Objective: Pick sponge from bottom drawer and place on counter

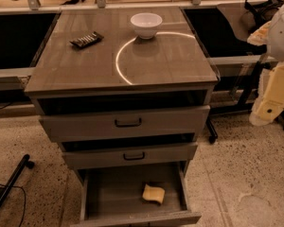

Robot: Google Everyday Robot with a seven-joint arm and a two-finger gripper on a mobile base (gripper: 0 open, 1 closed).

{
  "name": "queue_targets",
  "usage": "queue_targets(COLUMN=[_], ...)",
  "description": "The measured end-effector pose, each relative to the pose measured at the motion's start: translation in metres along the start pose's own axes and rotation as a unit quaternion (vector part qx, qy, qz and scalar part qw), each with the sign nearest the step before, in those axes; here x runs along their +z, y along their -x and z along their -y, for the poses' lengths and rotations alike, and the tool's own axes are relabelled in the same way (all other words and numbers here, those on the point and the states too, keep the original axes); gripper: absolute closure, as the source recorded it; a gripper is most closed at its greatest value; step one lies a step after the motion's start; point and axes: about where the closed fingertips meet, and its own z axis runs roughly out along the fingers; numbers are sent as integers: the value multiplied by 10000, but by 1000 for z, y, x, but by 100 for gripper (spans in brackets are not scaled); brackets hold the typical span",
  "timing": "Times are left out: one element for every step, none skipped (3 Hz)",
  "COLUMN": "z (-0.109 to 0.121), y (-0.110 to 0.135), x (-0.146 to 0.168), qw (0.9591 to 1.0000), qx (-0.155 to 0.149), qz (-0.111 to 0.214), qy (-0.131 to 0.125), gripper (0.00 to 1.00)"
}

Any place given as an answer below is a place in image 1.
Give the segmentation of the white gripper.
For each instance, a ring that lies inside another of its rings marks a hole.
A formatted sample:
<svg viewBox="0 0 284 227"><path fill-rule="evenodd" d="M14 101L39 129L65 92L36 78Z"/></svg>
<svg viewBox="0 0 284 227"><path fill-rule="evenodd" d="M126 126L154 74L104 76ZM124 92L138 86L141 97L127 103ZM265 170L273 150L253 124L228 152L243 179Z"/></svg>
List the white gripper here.
<svg viewBox="0 0 284 227"><path fill-rule="evenodd" d="M271 22L253 32L247 43L261 46L268 42ZM268 85L263 99L257 98L249 115L249 122L254 126L265 126L272 123L284 109L284 62L280 62L270 72Z"/></svg>

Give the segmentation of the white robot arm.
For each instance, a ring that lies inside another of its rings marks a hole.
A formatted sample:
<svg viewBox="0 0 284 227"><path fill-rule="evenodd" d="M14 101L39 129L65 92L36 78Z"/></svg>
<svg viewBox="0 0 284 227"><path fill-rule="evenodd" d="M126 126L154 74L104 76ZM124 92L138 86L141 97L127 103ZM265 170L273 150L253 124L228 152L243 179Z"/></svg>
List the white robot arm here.
<svg viewBox="0 0 284 227"><path fill-rule="evenodd" d="M249 121L254 126L272 123L284 110L284 5L254 33L247 42L266 45L266 55L278 61L271 71L264 69L259 78L258 97L252 107Z"/></svg>

